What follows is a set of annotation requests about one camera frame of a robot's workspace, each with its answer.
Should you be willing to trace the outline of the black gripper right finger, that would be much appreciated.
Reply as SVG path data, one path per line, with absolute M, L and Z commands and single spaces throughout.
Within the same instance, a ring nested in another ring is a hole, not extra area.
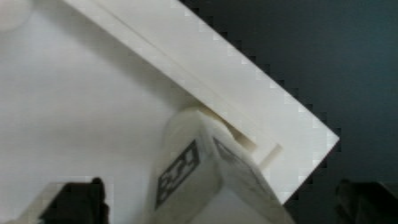
M 336 224 L 398 224 L 398 183 L 343 179 L 336 199 Z

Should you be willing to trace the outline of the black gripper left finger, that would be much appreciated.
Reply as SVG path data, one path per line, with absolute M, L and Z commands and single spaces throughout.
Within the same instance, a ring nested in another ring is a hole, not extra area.
M 44 187 L 16 224 L 110 224 L 105 183 L 53 182 Z

